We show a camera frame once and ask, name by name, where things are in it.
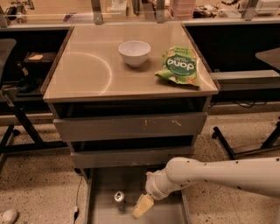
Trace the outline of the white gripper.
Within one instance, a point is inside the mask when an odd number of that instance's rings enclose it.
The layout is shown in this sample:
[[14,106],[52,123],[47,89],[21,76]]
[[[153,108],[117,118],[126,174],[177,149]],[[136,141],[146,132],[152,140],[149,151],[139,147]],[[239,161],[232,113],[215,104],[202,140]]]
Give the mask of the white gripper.
[[141,194],[132,212],[135,218],[141,217],[154,205],[154,200],[162,200],[175,191],[175,184],[172,183],[165,169],[146,173],[145,191],[148,194]]

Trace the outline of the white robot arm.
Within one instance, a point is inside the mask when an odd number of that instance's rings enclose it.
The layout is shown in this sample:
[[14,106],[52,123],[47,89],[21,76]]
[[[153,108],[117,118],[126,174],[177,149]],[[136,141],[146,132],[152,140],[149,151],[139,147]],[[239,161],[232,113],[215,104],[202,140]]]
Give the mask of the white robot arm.
[[273,198],[280,197],[279,157],[218,162],[175,157],[164,169],[148,172],[146,176],[146,194],[142,194],[136,203],[132,213],[135,218],[149,211],[155,200],[165,199],[193,183],[207,182]]

